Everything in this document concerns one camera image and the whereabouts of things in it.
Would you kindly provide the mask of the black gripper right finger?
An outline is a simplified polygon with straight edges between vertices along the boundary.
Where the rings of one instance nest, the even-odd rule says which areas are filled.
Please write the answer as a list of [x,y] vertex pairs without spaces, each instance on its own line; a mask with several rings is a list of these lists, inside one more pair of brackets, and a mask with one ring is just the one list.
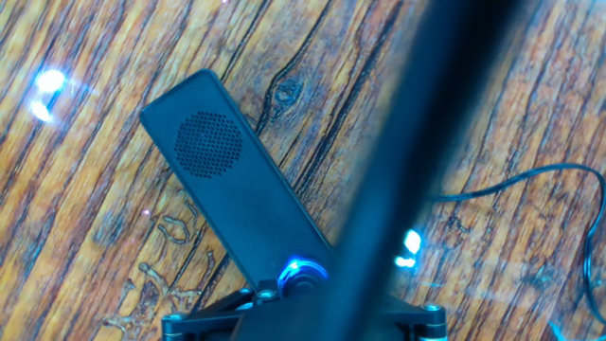
[[443,307],[430,303],[415,306],[392,296],[380,308],[384,330],[379,340],[447,341],[447,315]]

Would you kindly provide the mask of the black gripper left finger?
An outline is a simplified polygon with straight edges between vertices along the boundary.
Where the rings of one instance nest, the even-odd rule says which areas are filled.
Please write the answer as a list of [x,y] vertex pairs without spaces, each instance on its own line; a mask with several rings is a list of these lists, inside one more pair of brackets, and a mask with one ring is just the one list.
[[229,340],[247,310],[279,299],[277,288],[269,287],[258,292],[242,288],[202,310],[196,304],[189,313],[167,314],[162,317],[161,340]]

